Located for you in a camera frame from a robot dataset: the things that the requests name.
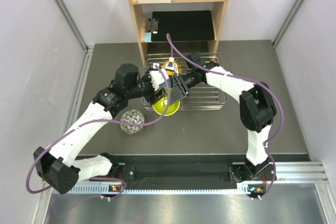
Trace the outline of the green bowl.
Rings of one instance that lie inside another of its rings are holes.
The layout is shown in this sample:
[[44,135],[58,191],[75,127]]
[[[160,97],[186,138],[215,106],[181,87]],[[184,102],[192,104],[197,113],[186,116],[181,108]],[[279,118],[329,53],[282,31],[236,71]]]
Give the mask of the green bowl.
[[[179,110],[180,105],[180,101],[170,104],[164,116],[171,116],[175,114]],[[152,108],[158,115],[162,115],[167,108],[167,97],[159,99],[158,102],[152,105]]]

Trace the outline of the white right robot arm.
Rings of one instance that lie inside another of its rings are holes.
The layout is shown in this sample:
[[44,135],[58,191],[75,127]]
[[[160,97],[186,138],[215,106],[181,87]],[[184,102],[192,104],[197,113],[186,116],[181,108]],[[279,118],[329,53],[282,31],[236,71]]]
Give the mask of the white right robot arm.
[[245,174],[252,180],[264,174],[270,160],[268,142],[277,109],[283,109],[275,94],[263,82],[235,76],[219,64],[205,63],[198,53],[181,55],[189,67],[182,76],[182,86],[192,88],[199,83],[220,89],[239,104],[240,120],[248,133]]

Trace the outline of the orange bowl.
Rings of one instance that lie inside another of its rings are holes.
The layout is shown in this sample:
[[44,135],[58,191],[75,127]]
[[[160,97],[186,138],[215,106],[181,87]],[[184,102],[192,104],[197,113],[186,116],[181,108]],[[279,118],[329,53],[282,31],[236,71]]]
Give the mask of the orange bowl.
[[166,70],[165,70],[165,72],[167,73],[168,76],[172,76],[175,73],[176,74],[181,74],[182,73],[182,67],[176,62],[176,69],[175,69],[174,72],[170,72],[170,71],[166,71]]

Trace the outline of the patterned white floral bowl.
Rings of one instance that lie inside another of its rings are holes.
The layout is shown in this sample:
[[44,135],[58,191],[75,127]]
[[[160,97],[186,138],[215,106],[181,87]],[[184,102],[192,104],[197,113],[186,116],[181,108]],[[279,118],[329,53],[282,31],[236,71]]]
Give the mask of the patterned white floral bowl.
[[[136,109],[126,111],[122,117],[121,122],[132,123],[132,124],[143,124],[145,123],[144,115]],[[143,126],[130,126],[127,124],[120,125],[121,130],[129,135],[139,134]]]

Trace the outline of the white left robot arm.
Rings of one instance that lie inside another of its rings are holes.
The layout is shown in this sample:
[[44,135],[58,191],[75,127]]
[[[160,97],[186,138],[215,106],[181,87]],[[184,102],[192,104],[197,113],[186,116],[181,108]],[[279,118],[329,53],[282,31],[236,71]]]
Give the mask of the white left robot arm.
[[78,160],[81,150],[107,123],[119,124],[114,118],[128,106],[131,99],[157,93],[164,94],[169,85],[169,75],[159,65],[154,65],[141,79],[132,64],[123,64],[115,73],[111,84],[100,90],[89,103],[83,115],[59,139],[46,148],[34,151],[33,170],[50,187],[66,194],[84,180],[103,176],[114,180],[119,174],[115,159],[107,153]]

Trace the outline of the blue bowl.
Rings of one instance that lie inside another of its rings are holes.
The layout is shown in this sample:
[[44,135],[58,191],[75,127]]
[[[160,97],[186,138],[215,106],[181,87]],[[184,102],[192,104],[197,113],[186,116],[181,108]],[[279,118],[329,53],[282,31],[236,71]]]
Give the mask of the blue bowl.
[[163,84],[162,84],[162,87],[172,89],[173,88],[173,81],[172,80],[164,81]]

